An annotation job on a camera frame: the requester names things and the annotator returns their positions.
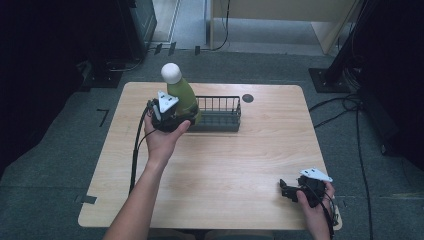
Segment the black wire basket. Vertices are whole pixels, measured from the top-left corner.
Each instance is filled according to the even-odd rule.
[[[200,121],[189,132],[238,132],[241,105],[238,96],[196,96]]]

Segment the person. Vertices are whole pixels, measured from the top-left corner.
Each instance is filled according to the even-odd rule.
[[[163,171],[174,152],[177,140],[190,127],[190,122],[184,121],[174,132],[164,133],[154,131],[151,117],[147,114],[144,125],[144,133],[151,133],[146,137],[146,167],[103,239],[147,239]],[[327,194],[333,196],[334,188],[331,184],[326,183],[326,187]],[[297,197],[306,217],[307,228],[314,240],[330,239],[321,206],[310,208],[305,194],[301,191],[297,192]],[[324,205],[330,209],[329,201],[324,201]]]

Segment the metal stand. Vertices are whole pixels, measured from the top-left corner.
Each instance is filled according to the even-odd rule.
[[[238,96],[196,96],[201,119],[189,132],[238,132],[241,106]]]

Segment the bottle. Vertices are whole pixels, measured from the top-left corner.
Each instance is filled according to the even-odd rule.
[[[167,63],[162,67],[161,74],[163,80],[167,83],[168,94],[178,97],[176,115],[183,116],[190,113],[196,113],[195,124],[199,122],[201,113],[197,104],[196,95],[182,77],[180,68],[174,63]]]

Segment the controller cable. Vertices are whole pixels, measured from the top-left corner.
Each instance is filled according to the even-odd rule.
[[[133,161],[132,161],[132,167],[131,167],[131,180],[130,180],[129,194],[131,193],[135,185],[135,176],[137,174],[137,159],[138,159],[138,151],[140,150],[140,145],[147,136],[149,136],[150,134],[152,134],[153,132],[157,130],[157,129],[154,129],[153,131],[147,133],[146,135],[144,135],[144,137],[141,139],[140,142],[138,141],[140,139],[141,126],[143,125],[146,114],[151,114],[148,106],[144,109],[143,114],[141,115],[141,118],[140,118],[140,122],[138,123],[137,136],[135,138],[135,144],[134,144],[134,150],[133,150]]]

